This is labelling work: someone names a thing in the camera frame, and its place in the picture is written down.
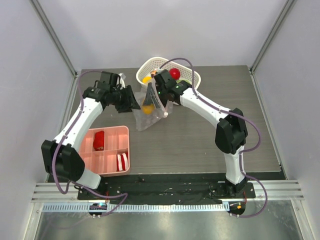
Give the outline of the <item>clear pink zip top bag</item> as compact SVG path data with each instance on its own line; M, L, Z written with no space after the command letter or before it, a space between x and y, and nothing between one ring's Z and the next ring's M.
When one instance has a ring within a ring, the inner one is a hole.
M134 93L140 107L140 109L133 110L138 131L146 130L158 121L167 118L173 112L173 103L167 101L164 105L161 102L160 93L154 79L146 85L146 89Z

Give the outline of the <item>red fake apple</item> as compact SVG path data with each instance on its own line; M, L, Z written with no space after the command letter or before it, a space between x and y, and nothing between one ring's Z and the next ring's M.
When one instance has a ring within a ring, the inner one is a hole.
M178 68L171 68L169 70L170 76L174 79L174 80L179 80L180 76L181 76L181 72Z

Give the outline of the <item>green fake lettuce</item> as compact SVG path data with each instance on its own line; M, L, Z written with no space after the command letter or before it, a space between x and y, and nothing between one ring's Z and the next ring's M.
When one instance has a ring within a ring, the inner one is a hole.
M185 79L185 78L180 78L180 79L178 79L176 82L177 82L177 83L186 82L186 83L192 85L192 81L189 80L189 79Z

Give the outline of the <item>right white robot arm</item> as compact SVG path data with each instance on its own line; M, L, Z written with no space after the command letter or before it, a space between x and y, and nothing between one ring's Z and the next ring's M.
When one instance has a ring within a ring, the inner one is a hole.
M246 123L241 119L242 111L218 106L193 89L187 81L177 82L166 69L158 70L150 77L145 81L146 95L142 105L154 105L164 111L167 104L173 102L210 122L215 128L215 145L224 154L226 193L233 198L242 194L247 179L242 173L240 152L244 150L248 136Z

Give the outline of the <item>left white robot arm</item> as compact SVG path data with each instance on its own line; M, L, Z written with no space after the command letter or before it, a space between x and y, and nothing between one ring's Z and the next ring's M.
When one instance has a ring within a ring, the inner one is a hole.
M89 194L97 200L106 195L107 188L100 183L101 176L85 167L78 151L92 123L110 105L119 113L140 109L131 85L123 87L100 83L97 87L90 86L81 95L78 110L64 129L53 140L42 143L45 171L53 176L62 194L66 194L68 189L62 189L59 178L88 187Z

